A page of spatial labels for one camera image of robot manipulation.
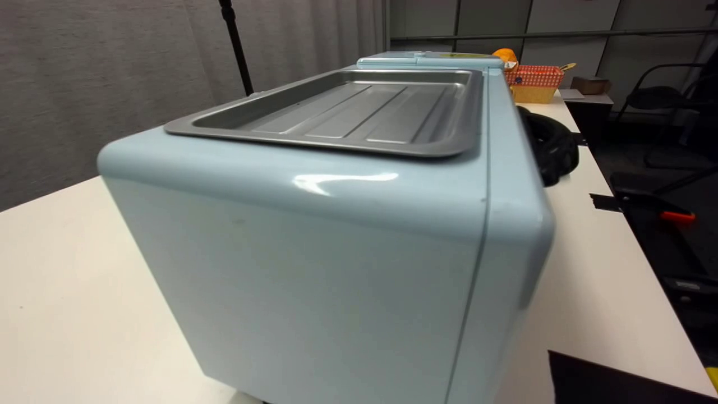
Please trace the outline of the black stand pole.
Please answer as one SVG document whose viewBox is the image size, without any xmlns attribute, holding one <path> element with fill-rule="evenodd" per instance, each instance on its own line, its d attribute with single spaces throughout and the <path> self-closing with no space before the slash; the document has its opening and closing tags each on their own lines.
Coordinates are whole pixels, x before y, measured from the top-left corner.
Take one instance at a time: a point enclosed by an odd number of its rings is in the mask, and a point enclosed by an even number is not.
<svg viewBox="0 0 718 404">
<path fill-rule="evenodd" d="M 236 24 L 236 13 L 233 8 L 232 0 L 218 0 L 220 12 L 226 25 L 228 36 L 230 38 L 233 54 L 236 64 L 240 72 L 243 89 L 246 95 L 254 93 L 254 86 L 248 69 L 248 63 L 241 43 L 241 37 Z"/>
</svg>

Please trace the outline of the brown cardboard box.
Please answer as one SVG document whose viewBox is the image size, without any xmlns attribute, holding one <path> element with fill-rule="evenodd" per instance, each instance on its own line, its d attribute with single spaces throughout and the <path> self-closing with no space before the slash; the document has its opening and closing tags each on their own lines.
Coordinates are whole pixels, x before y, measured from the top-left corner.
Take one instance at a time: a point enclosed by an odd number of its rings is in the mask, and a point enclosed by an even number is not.
<svg viewBox="0 0 718 404">
<path fill-rule="evenodd" d="M 575 76 L 572 78 L 570 89 L 578 90 L 583 95 L 607 94 L 612 86 L 608 79 L 596 76 Z"/>
</svg>

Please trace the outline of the black clamp with orange tip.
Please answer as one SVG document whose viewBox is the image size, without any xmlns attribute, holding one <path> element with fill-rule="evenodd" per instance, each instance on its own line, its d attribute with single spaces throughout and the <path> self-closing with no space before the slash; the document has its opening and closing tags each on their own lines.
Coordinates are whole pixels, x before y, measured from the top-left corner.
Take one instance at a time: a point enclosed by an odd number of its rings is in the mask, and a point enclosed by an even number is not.
<svg viewBox="0 0 718 404">
<path fill-rule="evenodd" d="M 696 220 L 695 213 L 679 207 L 671 202 L 653 194 L 619 194 L 613 195 L 589 194 L 595 209 L 610 210 L 626 214 L 630 209 L 651 210 L 664 222 L 689 225 Z"/>
</svg>

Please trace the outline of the black folding chair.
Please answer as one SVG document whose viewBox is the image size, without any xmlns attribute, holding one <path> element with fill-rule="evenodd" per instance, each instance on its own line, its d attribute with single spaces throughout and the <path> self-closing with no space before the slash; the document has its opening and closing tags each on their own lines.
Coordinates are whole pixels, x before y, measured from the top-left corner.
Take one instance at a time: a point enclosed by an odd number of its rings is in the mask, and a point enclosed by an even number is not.
<svg viewBox="0 0 718 404">
<path fill-rule="evenodd" d="M 644 87 L 646 77 L 654 71 L 666 68 L 698 68 L 697 79 L 693 80 L 685 90 L 675 89 L 667 85 Z M 625 98 L 621 109 L 614 119 L 616 125 L 621 122 L 628 108 L 641 111 L 670 111 L 665 125 L 669 125 L 679 110 L 692 110 L 698 113 L 718 113 L 718 95 L 710 94 L 710 90 L 718 85 L 718 62 L 682 62 L 653 66 L 645 71 L 634 88 Z"/>
</svg>

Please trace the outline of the light blue toy oven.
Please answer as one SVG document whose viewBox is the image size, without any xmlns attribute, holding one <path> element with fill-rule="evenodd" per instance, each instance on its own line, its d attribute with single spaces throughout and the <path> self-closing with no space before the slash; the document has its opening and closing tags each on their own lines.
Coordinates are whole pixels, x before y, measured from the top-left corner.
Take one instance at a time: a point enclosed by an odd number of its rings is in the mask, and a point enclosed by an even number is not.
<svg viewBox="0 0 718 404">
<path fill-rule="evenodd" d="M 481 71 L 477 143 L 448 158 L 172 135 L 98 172 L 205 374 L 271 404 L 482 404 L 555 219 L 493 56 L 343 69 Z"/>
</svg>

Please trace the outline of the orange patterned basket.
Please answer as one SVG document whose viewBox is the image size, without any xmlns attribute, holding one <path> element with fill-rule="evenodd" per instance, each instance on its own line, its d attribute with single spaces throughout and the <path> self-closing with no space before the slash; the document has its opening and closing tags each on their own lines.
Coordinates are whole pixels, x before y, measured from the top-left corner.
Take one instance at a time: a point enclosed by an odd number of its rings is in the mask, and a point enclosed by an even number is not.
<svg viewBox="0 0 718 404">
<path fill-rule="evenodd" d="M 557 66 L 517 66 L 503 75 L 512 86 L 557 88 L 565 73 Z"/>
</svg>

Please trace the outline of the grey metal baking tray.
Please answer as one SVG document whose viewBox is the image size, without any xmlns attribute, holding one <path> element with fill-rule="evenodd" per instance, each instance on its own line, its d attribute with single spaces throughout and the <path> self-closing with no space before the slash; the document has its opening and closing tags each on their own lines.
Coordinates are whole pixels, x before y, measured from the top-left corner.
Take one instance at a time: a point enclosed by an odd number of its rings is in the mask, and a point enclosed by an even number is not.
<svg viewBox="0 0 718 404">
<path fill-rule="evenodd" d="M 448 158 L 478 139 L 481 71 L 326 72 L 178 118 L 172 135 Z"/>
</svg>

